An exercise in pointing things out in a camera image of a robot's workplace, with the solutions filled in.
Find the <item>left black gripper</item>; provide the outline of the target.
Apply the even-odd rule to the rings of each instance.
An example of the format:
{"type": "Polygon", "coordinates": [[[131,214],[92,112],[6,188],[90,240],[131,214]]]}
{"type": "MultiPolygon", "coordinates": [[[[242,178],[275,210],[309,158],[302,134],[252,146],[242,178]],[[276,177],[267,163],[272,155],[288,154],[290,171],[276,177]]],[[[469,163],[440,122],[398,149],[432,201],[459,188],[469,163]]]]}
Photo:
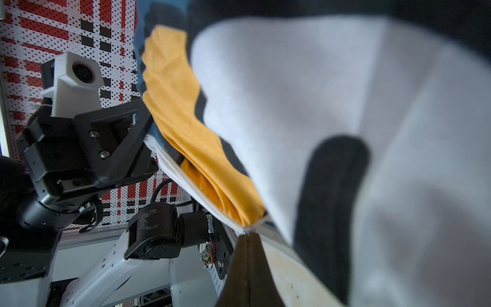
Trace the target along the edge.
{"type": "Polygon", "coordinates": [[[149,179],[158,170],[144,144],[152,124],[140,98],[74,118],[35,119],[17,145],[38,201],[49,209],[71,209],[149,179]]]}

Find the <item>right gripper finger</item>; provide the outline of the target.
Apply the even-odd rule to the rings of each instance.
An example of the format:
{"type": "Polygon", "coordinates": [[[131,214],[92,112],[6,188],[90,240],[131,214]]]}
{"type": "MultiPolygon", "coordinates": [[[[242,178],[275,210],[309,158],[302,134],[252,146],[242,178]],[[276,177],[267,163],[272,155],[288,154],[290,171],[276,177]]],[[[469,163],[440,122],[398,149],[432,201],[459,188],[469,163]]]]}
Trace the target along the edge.
{"type": "Polygon", "coordinates": [[[216,306],[283,305],[260,236],[253,232],[240,235],[216,306]]]}

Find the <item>blue cartoon pillowcase pillow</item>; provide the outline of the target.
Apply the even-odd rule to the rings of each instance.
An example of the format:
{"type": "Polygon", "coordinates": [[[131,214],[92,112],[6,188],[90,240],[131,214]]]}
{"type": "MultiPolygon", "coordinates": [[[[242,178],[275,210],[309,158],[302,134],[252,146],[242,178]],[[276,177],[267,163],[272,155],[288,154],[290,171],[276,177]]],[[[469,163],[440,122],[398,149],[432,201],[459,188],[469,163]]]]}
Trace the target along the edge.
{"type": "Polygon", "coordinates": [[[138,1],[161,168],[347,306],[490,305],[489,1],[138,1]]]}

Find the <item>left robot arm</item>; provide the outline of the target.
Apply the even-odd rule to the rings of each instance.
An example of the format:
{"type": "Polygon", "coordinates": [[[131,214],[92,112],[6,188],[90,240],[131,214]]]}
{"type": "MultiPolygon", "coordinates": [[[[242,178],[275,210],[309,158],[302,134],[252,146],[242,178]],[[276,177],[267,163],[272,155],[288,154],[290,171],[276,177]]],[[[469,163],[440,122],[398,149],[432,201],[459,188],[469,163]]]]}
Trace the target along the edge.
{"type": "Polygon", "coordinates": [[[22,160],[1,158],[2,306],[102,306],[124,290],[146,293],[192,245],[224,284],[235,237],[195,198],[169,205],[157,188],[128,222],[98,229],[108,191],[157,172],[143,142],[151,124],[139,99],[39,116],[19,137],[22,160]]]}

